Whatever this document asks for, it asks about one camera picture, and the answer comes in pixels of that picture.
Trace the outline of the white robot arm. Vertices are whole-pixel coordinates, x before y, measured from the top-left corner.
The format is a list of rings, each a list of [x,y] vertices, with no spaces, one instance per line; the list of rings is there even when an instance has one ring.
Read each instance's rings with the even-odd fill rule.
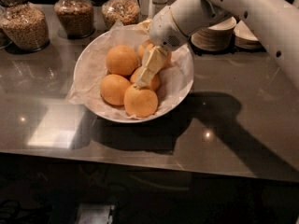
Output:
[[[168,53],[183,46],[194,33],[233,15],[249,27],[299,88],[299,9],[285,0],[176,0],[149,24],[153,48],[144,54],[137,85],[146,86],[162,69]]]

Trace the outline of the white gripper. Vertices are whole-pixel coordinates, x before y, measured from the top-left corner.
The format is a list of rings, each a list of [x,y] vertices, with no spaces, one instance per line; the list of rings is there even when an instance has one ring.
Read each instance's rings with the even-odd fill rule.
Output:
[[[179,49],[188,41],[188,37],[179,29],[170,6],[164,7],[153,19],[146,19],[136,24],[135,30],[142,33],[149,32],[149,39],[155,45],[145,51],[135,81],[135,84],[142,88],[149,85],[164,67],[169,57],[168,51]]]

